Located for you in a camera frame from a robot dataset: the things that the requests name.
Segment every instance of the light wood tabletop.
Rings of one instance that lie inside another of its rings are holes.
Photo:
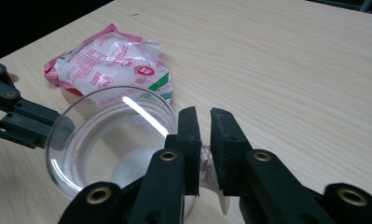
[[[74,99],[47,82],[44,64],[110,23],[160,43],[172,108],[197,108],[205,145],[210,110],[222,108],[304,186],[343,182],[372,195],[372,15],[301,0],[116,0],[0,63],[23,98],[61,113]],[[0,223],[59,221],[69,200],[45,153],[0,139]],[[243,223],[238,202],[223,216],[201,189],[185,223]]]

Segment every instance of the dark floor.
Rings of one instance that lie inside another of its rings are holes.
[[[343,7],[349,10],[357,10],[359,11],[361,8],[361,5],[365,0],[307,0],[310,2],[315,2],[315,3],[320,3],[320,4],[325,4],[333,7]],[[368,10],[365,13],[370,13],[372,14],[372,3]]]
[[[0,58],[113,0],[0,0]]]

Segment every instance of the snack bag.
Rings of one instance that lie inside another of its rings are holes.
[[[172,78],[159,43],[120,33],[114,24],[46,63],[45,77],[55,86],[83,95],[111,86],[133,86],[154,91],[168,102],[172,97]]]

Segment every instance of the plastic bag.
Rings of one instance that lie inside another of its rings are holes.
[[[45,77],[83,95],[120,85],[155,91],[168,102],[172,97],[159,43],[120,33],[114,24],[46,63]]]

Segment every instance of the clear bowl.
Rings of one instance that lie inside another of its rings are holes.
[[[71,105],[52,127],[48,172],[71,200],[99,181],[123,188],[145,174],[166,135],[176,132],[172,108],[154,92],[129,86],[95,91]]]

